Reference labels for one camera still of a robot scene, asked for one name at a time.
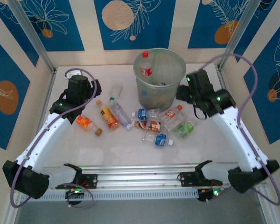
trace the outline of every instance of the robotic arm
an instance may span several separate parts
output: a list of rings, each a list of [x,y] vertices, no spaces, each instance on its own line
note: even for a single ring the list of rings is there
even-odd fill
[[[96,97],[100,95],[102,90],[98,80],[95,81],[97,85]],[[47,169],[43,168],[43,166],[60,137],[64,135],[66,130],[72,125],[76,117],[82,113],[85,107],[81,107],[80,109],[69,112],[58,118],[50,128],[48,128],[48,124],[63,112],[80,106],[90,99],[94,93],[94,82],[92,81],[91,83],[92,86],[87,77],[81,75],[74,75],[69,79],[68,88],[64,90],[59,99],[53,103],[44,126],[30,145],[14,162],[6,161],[3,165],[3,172],[10,187],[12,187],[15,174],[24,159],[26,159],[26,162],[16,181],[15,190],[34,199],[40,198],[48,188],[55,187],[62,183],[73,182],[74,179],[77,178],[77,169],[70,164],[50,171],[50,173]],[[44,130],[46,130],[45,134],[39,142],[37,142],[32,153],[27,158],[27,152]]]
[[[255,156],[241,133],[237,124],[238,109],[230,93],[225,89],[215,92],[204,70],[190,73],[186,78],[189,86],[179,86],[176,98],[192,104],[194,109],[199,108],[212,118],[238,157],[238,167],[214,164],[211,161],[204,162],[196,169],[198,172],[196,177],[229,182],[236,191],[244,193],[268,177],[259,161],[263,161],[271,174],[275,172],[279,168],[278,162],[269,160],[260,150],[242,120],[240,120],[241,128],[257,149],[259,157]]]

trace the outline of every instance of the red label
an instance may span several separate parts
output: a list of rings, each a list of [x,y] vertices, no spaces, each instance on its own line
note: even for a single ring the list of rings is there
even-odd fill
[[[168,117],[170,117],[170,118],[173,118],[173,117],[175,116],[175,112],[174,112],[173,110],[168,110],[168,111],[166,112],[166,115],[167,115]]]
[[[152,74],[151,68],[150,69],[141,69],[141,74],[143,76],[150,76]]]

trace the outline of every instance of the brown bottle cap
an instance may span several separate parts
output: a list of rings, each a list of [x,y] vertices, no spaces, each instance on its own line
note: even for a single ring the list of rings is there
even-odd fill
[[[103,132],[103,130],[99,128],[99,129],[95,132],[95,135],[96,135],[96,136],[100,136],[102,132]]]

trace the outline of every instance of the blue label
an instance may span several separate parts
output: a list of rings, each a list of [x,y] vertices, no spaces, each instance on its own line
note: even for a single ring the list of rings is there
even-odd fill
[[[139,109],[138,110],[138,119],[139,120],[147,120],[147,109]]]
[[[157,134],[157,138],[155,139],[155,144],[157,146],[164,146],[166,140],[165,134]]]

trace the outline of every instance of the metal pole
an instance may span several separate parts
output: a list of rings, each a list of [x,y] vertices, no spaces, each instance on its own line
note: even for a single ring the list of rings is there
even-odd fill
[[[17,19],[19,25],[23,29],[25,35],[27,36],[32,46],[36,50],[37,54],[42,58],[48,70],[53,74],[55,70],[53,63],[51,62],[47,54],[47,51],[42,44],[41,39],[39,38],[37,32],[34,30],[32,24],[30,23],[30,20],[27,17],[20,2],[17,0],[6,0],[6,2],[10,10],[14,14],[15,18]]]
[[[259,4],[261,3],[261,0],[247,0],[250,1],[247,5],[247,8],[244,10],[243,15],[241,16],[238,25],[233,32],[233,35],[231,36],[227,46],[225,53],[233,53],[234,49],[236,48],[238,42],[242,38],[247,26],[249,25],[249,22],[251,21],[252,17],[254,16],[254,13],[256,9],[258,8]],[[222,57],[221,61],[219,62],[219,69],[222,70],[227,62],[228,56]]]

